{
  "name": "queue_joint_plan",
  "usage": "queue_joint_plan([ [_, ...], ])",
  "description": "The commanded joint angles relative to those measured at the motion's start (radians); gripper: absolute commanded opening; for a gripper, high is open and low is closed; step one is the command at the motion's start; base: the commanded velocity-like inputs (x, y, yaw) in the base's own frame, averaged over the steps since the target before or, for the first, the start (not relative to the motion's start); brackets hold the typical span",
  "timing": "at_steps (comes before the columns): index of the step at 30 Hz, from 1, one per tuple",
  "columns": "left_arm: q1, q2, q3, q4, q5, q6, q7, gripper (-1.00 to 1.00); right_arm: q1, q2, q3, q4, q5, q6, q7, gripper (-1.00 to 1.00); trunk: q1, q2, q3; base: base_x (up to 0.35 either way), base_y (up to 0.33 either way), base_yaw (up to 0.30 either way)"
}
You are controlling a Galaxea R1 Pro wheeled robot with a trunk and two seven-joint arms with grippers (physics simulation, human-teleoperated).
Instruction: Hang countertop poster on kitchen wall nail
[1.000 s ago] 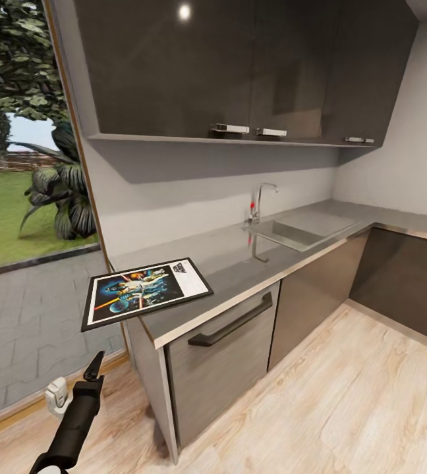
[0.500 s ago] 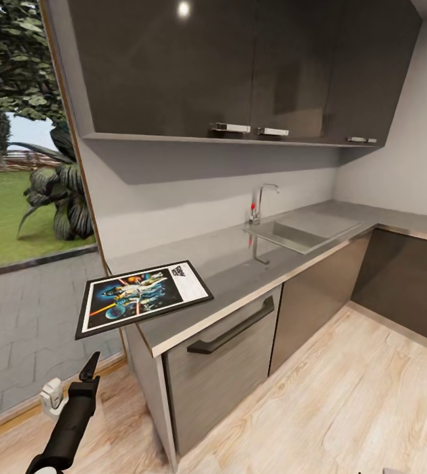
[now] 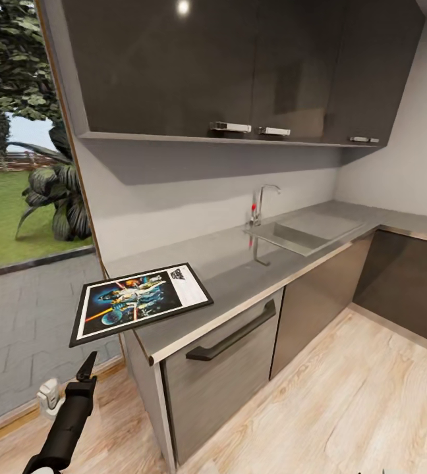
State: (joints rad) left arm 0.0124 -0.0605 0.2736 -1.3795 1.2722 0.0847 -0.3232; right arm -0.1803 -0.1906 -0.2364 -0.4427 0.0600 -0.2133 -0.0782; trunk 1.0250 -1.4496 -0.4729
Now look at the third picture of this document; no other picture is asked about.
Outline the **poster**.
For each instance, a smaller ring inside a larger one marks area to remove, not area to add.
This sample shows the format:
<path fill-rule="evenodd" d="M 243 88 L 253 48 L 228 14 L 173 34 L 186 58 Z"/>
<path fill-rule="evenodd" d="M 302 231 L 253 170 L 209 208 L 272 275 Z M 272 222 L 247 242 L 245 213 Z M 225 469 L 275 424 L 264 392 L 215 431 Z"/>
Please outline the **poster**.
<path fill-rule="evenodd" d="M 85 284 L 69 347 L 213 303 L 189 263 Z"/>

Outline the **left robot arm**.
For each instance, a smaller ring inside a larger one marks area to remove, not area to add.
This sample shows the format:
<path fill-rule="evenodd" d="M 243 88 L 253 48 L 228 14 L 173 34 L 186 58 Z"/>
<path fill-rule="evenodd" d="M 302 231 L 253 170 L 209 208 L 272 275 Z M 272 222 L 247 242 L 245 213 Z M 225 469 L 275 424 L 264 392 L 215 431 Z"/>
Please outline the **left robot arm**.
<path fill-rule="evenodd" d="M 59 395 L 58 381 L 47 380 L 36 394 L 39 411 L 54 421 L 41 452 L 32 456 L 22 474 L 61 474 L 71 463 L 75 446 L 93 408 L 97 376 L 90 379 L 98 352 L 92 352 L 68 382 L 65 396 Z"/>

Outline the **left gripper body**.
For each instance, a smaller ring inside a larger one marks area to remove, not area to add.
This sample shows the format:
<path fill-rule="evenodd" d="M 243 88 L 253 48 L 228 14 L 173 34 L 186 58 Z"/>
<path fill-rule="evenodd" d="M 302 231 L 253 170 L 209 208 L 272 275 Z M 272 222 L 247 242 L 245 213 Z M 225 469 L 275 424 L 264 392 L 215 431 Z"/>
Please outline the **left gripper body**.
<path fill-rule="evenodd" d="M 50 432 L 71 431 L 80 437 L 93 408 L 93 384 L 91 382 L 68 382 L 65 402 L 55 419 Z"/>

